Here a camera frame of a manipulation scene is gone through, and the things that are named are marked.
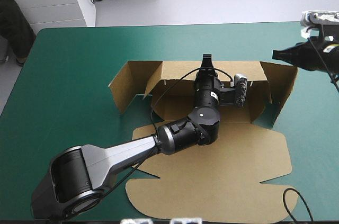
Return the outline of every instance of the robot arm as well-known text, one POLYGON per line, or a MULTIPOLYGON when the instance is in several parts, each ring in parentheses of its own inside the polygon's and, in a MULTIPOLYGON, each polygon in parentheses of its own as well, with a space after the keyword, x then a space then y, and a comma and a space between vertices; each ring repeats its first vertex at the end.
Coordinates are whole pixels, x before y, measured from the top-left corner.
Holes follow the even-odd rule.
POLYGON ((338 81, 339 12, 306 11, 303 12, 300 23, 306 27, 307 32, 317 29, 319 35, 309 37, 308 41, 298 43, 294 47, 274 50, 273 59, 288 62, 305 70, 327 72, 328 69, 334 81, 338 81))
POLYGON ((96 206, 113 188, 122 170, 155 154, 171 155, 187 147, 208 145, 218 137, 219 106, 245 103, 247 78, 236 74, 225 88, 204 55, 194 82, 194 108, 185 118, 160 126, 158 135, 139 138, 110 148, 84 145, 65 150, 50 162, 32 194, 36 220, 63 221, 96 206))

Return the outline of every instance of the dark trousers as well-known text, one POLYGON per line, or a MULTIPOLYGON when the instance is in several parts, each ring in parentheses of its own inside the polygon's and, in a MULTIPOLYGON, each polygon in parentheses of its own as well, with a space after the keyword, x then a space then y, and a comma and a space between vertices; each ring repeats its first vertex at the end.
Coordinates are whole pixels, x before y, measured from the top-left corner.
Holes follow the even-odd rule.
POLYGON ((18 58, 28 56, 35 34, 14 0, 0 0, 0 35, 18 58))

